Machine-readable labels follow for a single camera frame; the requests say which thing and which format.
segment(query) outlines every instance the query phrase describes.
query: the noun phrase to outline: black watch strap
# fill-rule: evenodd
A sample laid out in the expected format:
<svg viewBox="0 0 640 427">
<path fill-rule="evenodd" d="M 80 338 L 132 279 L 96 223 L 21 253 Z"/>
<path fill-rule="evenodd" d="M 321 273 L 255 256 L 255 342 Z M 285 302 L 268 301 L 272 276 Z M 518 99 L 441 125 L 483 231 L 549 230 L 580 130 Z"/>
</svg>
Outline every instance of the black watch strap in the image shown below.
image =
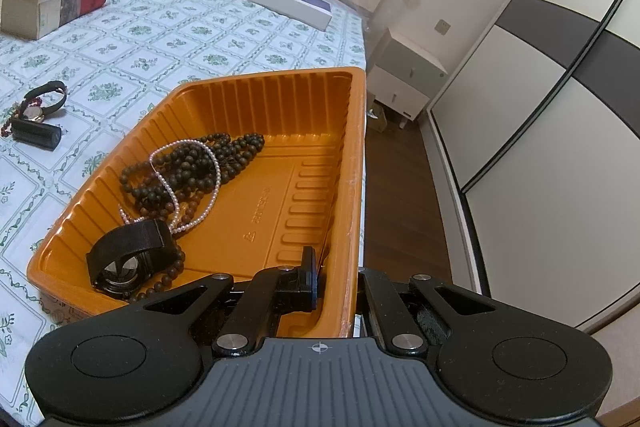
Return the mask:
<svg viewBox="0 0 640 427">
<path fill-rule="evenodd" d="M 128 259 L 139 254 L 146 254 L 144 261 L 148 269 L 142 282 L 175 261 L 176 246 L 164 221 L 145 219 L 105 233 L 86 255 L 89 279 L 95 284 L 100 273 L 111 263 L 119 265 L 119 271 Z"/>
<path fill-rule="evenodd" d="M 44 116 L 48 116 L 52 113 L 55 113 L 65 104 L 66 86 L 64 82 L 61 82 L 60 80 L 51 80 L 50 82 L 47 82 L 42 86 L 34 87 L 27 94 L 24 95 L 24 100 L 22 100 L 22 103 L 20 104 L 19 114 L 22 115 L 22 113 L 27 108 L 31 100 L 47 92 L 58 92 L 62 95 L 62 99 L 58 100 L 53 105 L 49 105 L 49 107 L 41 107 L 41 110 Z"/>
</svg>

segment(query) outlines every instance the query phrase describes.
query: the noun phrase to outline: metal screw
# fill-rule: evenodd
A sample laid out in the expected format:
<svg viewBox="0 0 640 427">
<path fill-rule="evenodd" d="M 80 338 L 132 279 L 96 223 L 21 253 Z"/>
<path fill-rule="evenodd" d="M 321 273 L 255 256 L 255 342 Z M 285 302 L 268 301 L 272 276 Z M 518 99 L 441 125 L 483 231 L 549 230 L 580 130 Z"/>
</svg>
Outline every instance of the metal screw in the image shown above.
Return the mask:
<svg viewBox="0 0 640 427">
<path fill-rule="evenodd" d="M 401 333 L 400 335 L 396 335 L 391 340 L 394 346 L 399 347 L 400 349 L 418 349 L 423 341 L 418 335 L 413 335 L 412 333 Z"/>
<path fill-rule="evenodd" d="M 249 341 L 246 339 L 246 336 L 240 335 L 239 333 L 227 333 L 219 337 L 216 343 L 223 349 L 234 351 L 243 348 Z"/>
</svg>

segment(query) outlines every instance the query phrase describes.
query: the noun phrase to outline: wardrobe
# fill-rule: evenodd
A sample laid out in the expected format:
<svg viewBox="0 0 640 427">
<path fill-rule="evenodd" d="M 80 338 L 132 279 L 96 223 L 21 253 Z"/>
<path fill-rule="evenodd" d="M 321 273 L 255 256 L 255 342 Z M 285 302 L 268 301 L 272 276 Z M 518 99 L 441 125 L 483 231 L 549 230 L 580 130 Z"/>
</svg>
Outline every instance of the wardrobe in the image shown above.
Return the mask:
<svg viewBox="0 0 640 427">
<path fill-rule="evenodd" d="M 476 289 L 588 331 L 640 300 L 640 0 L 510 0 L 428 117 Z"/>
</svg>

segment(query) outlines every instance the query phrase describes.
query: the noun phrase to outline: light switch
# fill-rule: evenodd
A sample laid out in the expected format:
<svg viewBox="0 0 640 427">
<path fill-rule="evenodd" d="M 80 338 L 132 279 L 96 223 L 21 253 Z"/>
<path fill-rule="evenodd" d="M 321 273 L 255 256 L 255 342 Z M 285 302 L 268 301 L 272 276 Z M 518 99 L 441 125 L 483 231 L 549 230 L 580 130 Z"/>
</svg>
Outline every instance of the light switch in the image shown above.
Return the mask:
<svg viewBox="0 0 640 427">
<path fill-rule="evenodd" d="M 446 20 L 440 19 L 436 24 L 435 30 L 441 35 L 446 34 L 451 28 L 451 24 L 449 24 Z"/>
</svg>

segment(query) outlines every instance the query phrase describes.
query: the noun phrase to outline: wooden floor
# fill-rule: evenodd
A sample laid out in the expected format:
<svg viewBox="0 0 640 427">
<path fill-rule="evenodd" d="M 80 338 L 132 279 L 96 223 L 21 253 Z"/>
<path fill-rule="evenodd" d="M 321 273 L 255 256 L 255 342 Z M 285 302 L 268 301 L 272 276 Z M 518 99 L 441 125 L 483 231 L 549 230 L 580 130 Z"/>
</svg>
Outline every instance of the wooden floor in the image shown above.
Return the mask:
<svg viewBox="0 0 640 427">
<path fill-rule="evenodd" d="M 406 282 L 415 273 L 451 281 L 447 245 L 420 128 L 367 129 L 364 265 Z"/>
</svg>

